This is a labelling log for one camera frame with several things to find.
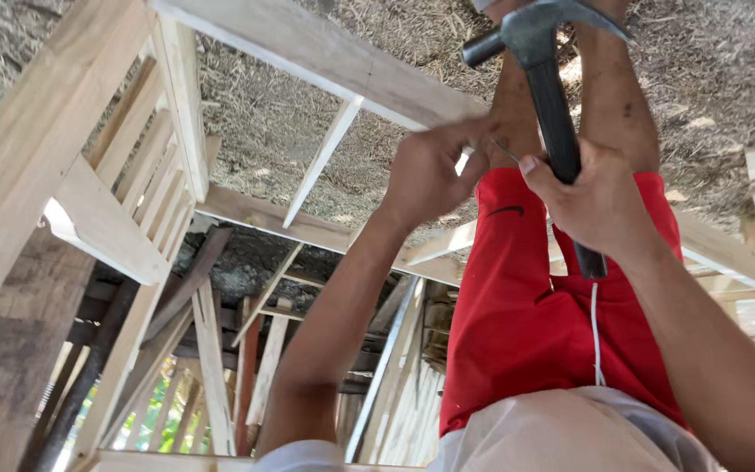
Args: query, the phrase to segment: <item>hammer head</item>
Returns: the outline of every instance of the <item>hammer head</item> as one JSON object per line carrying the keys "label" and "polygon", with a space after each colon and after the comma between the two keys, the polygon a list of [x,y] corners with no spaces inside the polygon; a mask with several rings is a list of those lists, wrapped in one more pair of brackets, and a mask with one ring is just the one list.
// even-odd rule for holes
{"label": "hammer head", "polygon": [[503,17],[497,30],[466,43],[462,54],[469,66],[475,66],[505,46],[528,70],[555,56],[554,31],[564,21],[583,21],[622,39],[631,38],[624,26],[582,0],[535,0]]}

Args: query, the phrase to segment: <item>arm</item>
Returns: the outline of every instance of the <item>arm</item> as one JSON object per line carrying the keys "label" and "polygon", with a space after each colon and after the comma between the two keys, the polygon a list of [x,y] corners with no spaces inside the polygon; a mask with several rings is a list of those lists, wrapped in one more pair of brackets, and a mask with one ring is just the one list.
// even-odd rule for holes
{"label": "arm", "polygon": [[527,183],[561,230],[619,263],[701,442],[729,470],[755,470],[755,346],[660,237],[624,159],[581,144],[574,186],[561,185],[536,156],[521,161]]}
{"label": "arm", "polygon": [[360,350],[378,294],[409,233],[453,210],[488,170],[475,153],[461,177],[462,145],[487,131],[473,120],[411,134],[398,146],[389,189],[311,306],[278,365],[259,457],[295,441],[335,442],[336,392]]}

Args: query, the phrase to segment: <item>white drawstring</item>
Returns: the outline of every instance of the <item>white drawstring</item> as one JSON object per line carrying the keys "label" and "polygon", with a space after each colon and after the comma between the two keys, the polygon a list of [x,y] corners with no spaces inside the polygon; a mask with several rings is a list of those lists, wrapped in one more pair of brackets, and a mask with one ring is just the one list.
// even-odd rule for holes
{"label": "white drawstring", "polygon": [[596,385],[607,386],[605,376],[602,373],[602,355],[599,354],[599,327],[596,326],[596,295],[599,293],[599,284],[593,283],[593,295],[590,300],[590,321],[593,325],[593,349],[596,351]]}

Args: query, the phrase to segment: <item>skin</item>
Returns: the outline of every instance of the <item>skin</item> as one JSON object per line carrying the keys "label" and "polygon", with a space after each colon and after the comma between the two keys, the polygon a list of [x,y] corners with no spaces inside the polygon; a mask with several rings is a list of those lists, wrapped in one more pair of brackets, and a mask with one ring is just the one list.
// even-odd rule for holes
{"label": "skin", "polygon": [[[495,22],[525,2],[501,0]],[[626,0],[595,0],[624,19]],[[633,174],[659,169],[657,131],[624,43],[576,25],[583,65],[582,174],[561,184],[540,155],[525,75],[506,55],[491,115],[398,147],[381,207],[317,298],[278,366],[259,457],[305,439],[335,442],[336,391],[360,349],[378,293],[404,239],[464,201],[489,168],[517,166],[555,224],[622,267],[644,308],[687,422],[731,472],[755,471],[755,346],[671,253],[646,213]],[[461,146],[478,149],[461,177]]]}

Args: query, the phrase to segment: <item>hand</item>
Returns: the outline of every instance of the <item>hand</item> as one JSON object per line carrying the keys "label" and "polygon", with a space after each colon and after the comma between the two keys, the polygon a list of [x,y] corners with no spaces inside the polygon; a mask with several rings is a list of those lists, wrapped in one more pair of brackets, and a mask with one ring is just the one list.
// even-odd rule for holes
{"label": "hand", "polygon": [[410,134],[398,146],[381,209],[411,232],[459,206],[488,172],[488,155],[474,152],[461,176],[456,175],[456,161],[462,146],[488,148],[481,144],[490,126],[480,118]]}
{"label": "hand", "polygon": [[545,156],[520,159],[526,184],[546,203],[558,229],[616,262],[661,241],[622,153],[586,139],[579,144],[582,173],[572,186],[555,178]]}

